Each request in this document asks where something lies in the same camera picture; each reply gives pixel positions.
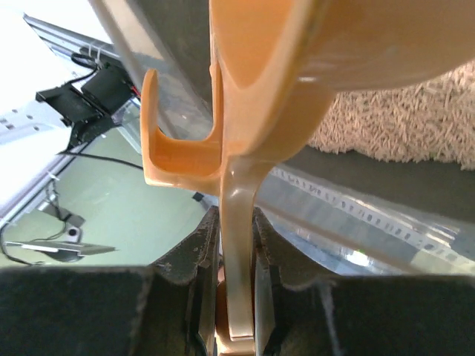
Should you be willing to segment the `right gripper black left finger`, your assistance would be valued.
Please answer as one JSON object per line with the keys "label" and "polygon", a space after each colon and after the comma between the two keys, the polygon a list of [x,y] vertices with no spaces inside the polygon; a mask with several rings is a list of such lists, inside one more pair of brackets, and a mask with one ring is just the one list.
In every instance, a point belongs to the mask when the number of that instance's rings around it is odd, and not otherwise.
{"label": "right gripper black left finger", "polygon": [[151,290],[154,355],[214,353],[220,219],[212,206],[183,241],[156,261]]}

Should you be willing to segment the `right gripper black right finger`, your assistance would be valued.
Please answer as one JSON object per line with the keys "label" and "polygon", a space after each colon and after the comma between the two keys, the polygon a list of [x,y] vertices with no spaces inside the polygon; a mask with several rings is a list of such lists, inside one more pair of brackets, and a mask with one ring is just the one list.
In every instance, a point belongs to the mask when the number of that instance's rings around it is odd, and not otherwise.
{"label": "right gripper black right finger", "polygon": [[279,234],[260,208],[252,217],[257,355],[332,355],[319,277],[333,273]]}

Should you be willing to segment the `dark grey litter box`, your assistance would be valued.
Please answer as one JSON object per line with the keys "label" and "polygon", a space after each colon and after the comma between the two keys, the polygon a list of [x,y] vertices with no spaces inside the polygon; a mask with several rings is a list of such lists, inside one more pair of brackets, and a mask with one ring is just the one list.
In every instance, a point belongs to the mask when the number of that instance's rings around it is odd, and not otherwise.
{"label": "dark grey litter box", "polygon": [[[208,3],[91,5],[135,84],[159,71],[164,133],[203,139],[212,128]],[[454,164],[305,147],[270,172],[257,204],[307,251],[370,271],[474,272],[474,174]]]}

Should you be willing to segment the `orange plastic litter scoop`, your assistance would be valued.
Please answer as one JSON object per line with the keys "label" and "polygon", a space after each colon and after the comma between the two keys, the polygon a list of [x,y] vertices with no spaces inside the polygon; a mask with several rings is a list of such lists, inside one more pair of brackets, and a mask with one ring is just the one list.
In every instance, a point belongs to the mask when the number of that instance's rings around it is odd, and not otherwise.
{"label": "orange plastic litter scoop", "polygon": [[307,143],[339,92],[414,85],[474,57],[472,1],[211,1],[213,120],[201,141],[158,124],[142,84],[145,181],[216,195],[233,352],[255,348],[252,214],[269,171]]}

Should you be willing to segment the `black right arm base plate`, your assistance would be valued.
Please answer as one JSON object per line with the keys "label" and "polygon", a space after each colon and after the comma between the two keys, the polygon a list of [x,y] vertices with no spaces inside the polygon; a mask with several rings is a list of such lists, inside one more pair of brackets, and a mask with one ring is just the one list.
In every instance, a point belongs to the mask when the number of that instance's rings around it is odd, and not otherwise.
{"label": "black right arm base plate", "polygon": [[62,115],[71,128],[67,149],[89,143],[122,124],[116,114],[139,92],[129,75],[109,65],[95,73],[81,88],[72,82],[39,91],[36,101],[45,102]]}

